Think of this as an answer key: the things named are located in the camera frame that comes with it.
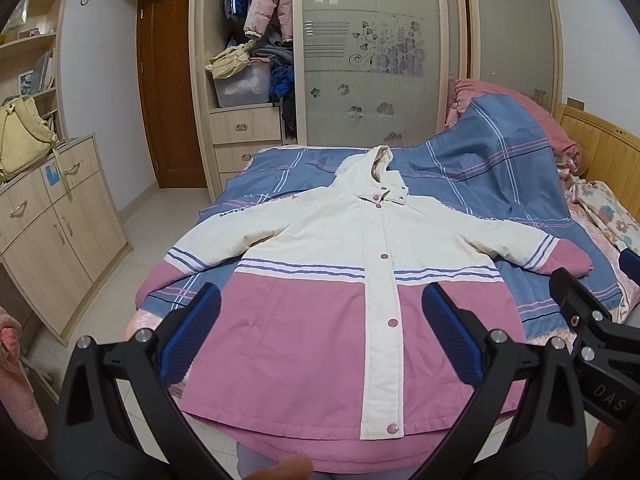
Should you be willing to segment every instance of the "brown door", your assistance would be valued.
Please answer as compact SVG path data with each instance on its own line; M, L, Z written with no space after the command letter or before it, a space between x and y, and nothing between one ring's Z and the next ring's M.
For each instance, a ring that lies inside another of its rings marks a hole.
M207 187L191 100L188 23L189 0L138 0L140 99L160 187Z

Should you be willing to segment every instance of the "wall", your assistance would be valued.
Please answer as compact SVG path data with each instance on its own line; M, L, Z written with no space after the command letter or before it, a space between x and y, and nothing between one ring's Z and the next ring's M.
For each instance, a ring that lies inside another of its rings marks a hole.
M156 180L138 91L137 12L138 0L66 0L59 44L67 132L95 132L119 210Z
M640 136L640 34L619 0L558 0L562 100Z

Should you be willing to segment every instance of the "headboard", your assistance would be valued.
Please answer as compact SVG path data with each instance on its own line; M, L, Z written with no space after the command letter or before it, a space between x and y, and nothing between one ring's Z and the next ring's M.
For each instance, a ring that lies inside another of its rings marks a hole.
M587 180L601 180L640 218L640 138L599 117L559 104L556 121L587 150Z

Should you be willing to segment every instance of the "pink puffer jacket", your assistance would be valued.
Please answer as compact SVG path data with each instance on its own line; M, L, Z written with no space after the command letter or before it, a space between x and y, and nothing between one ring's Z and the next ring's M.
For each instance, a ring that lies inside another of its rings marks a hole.
M244 33L248 38L263 37L276 8L282 40L293 40L293 0L253 0L244 24Z

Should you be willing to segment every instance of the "cabinet handle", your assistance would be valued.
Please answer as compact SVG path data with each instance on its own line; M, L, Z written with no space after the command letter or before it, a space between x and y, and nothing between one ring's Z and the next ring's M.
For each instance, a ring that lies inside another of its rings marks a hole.
M62 244L66 244L65 242L65 237L63 237L62 233L60 232L60 229L58 229L58 224L53 224L54 229L56 230L56 232L58 233L58 236L60 237L60 241L62 242Z
M80 164L82 164L82 162L76 162L71 168L65 170L65 175L76 174L78 172L78 169L80 168Z
M28 203L29 201L25 198L24 202L22 202L17 208L15 208L15 210L9 213L9 218L15 218L24 213L24 210L26 209Z
M74 235L74 230L71 228L71 224L69 223L69 220L67 220L66 216L64 216L64 215L62 215L62 219L65 221L66 228L69 231L69 236L73 236Z

